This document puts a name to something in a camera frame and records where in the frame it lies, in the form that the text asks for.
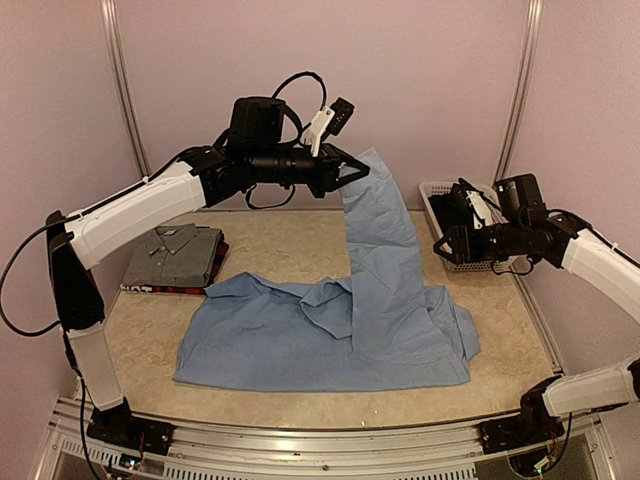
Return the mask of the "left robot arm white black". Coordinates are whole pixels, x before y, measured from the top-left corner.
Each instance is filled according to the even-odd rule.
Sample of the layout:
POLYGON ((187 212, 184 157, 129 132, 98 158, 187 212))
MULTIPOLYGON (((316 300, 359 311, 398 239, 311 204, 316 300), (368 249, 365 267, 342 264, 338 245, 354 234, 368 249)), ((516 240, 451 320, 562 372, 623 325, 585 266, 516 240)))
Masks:
POLYGON ((93 391, 93 426, 121 445, 140 424, 116 378, 103 330, 104 302, 91 270, 125 244, 163 222, 215 206, 256 185, 305 185, 322 198, 368 175, 370 169, 327 142, 355 107, 343 98, 323 104, 303 125, 285 101, 235 101, 229 127, 211 145, 190 147, 156 175, 69 217, 46 220, 50 280, 70 362, 93 391))

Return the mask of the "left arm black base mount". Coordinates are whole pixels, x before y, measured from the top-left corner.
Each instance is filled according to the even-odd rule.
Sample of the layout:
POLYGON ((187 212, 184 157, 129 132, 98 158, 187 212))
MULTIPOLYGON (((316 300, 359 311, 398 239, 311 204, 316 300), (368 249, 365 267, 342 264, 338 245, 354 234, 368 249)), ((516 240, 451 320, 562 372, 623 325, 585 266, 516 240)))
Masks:
POLYGON ((92 420, 87 427, 91 439, 129 450, 167 456, 175 426, 156 420, 132 417, 123 425, 100 425, 92 420))

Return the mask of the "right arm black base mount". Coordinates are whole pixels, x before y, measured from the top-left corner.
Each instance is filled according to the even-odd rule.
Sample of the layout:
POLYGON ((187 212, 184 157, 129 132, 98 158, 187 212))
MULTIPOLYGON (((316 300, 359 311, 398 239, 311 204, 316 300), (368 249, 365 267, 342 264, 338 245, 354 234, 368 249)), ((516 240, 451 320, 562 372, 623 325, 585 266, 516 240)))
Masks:
POLYGON ((478 425, 478 433, 485 455, 528 447, 561 437, 565 430, 558 419, 528 424, 520 415, 488 420, 478 425))

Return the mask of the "grey button shirt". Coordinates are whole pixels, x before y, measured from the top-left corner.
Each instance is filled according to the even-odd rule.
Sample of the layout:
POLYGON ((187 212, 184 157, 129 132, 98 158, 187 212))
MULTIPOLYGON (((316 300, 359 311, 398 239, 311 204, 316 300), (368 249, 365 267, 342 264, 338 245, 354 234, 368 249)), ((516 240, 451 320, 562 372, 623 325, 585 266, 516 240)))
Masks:
POLYGON ((202 288, 214 278, 224 233, 193 223, 159 226, 143 235, 125 272, 123 287, 202 288))

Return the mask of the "light blue long sleeve shirt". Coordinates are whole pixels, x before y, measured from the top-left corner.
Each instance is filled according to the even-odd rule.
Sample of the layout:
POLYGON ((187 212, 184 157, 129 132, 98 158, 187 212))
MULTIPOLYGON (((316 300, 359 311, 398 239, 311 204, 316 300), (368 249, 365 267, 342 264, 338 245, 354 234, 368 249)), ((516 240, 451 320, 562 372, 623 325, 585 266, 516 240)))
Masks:
POLYGON ((351 273, 314 284, 241 273, 210 287, 180 344, 174 380, 293 393, 467 383, 480 351, 471 313, 423 281, 414 224, 388 167, 340 191, 351 273))

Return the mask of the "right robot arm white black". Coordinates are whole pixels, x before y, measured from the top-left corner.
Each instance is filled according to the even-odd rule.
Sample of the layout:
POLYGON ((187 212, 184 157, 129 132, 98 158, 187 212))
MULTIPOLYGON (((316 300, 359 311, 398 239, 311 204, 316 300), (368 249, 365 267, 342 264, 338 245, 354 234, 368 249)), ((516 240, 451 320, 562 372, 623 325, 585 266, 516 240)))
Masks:
MULTIPOLYGON (((433 246, 454 265, 496 264, 523 256, 531 266, 546 261, 600 291, 633 319, 639 317, 639 264, 607 240, 591 223, 563 210, 549 209, 536 177, 522 174, 494 184, 501 220, 484 215, 487 202, 465 180, 453 195, 471 212, 471 222, 450 227, 433 246)), ((639 400, 639 362, 627 359, 582 374, 549 378, 521 398, 521 414, 511 433, 523 444, 546 432, 551 418, 581 411, 606 411, 639 400)))

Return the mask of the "white plastic laundry basket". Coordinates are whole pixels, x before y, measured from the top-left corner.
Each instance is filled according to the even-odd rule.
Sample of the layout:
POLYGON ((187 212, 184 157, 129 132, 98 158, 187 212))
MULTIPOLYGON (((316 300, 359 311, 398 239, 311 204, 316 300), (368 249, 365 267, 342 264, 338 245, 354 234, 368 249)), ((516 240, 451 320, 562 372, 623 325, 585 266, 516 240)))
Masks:
POLYGON ((496 194, 490 187, 475 187, 459 178, 456 182, 422 182, 418 186, 425 205, 425 215, 430 233, 435 240, 434 253, 440 257, 450 272, 506 272, 513 257, 500 260, 484 260, 474 243, 474 234, 484 226, 505 223, 497 205, 496 194), (465 227, 468 233, 470 260, 452 262, 451 244, 442 241, 454 227, 465 227))

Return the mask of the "red black plaid shirt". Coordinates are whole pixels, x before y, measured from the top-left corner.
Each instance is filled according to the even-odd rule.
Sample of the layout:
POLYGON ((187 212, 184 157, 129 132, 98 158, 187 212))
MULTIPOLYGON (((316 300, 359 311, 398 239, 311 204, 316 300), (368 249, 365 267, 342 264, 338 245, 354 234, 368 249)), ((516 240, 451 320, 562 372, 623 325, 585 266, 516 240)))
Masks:
POLYGON ((130 291, 138 293, 167 293, 167 294, 185 294, 205 296, 206 288, 213 285, 217 279, 220 270, 225 262, 229 245, 222 240, 216 248, 216 253, 212 262, 212 268, 209 279, 204 287, 177 287, 177 286, 154 286, 154 285, 120 285, 121 291, 130 291))

